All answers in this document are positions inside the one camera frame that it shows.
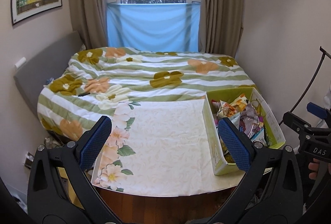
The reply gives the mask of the person's right hand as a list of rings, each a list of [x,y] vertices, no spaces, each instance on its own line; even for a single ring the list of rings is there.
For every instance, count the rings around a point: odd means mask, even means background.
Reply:
[[[318,171],[320,169],[321,161],[314,158],[311,163],[309,163],[308,168],[310,170],[309,172],[309,179],[316,180]]]

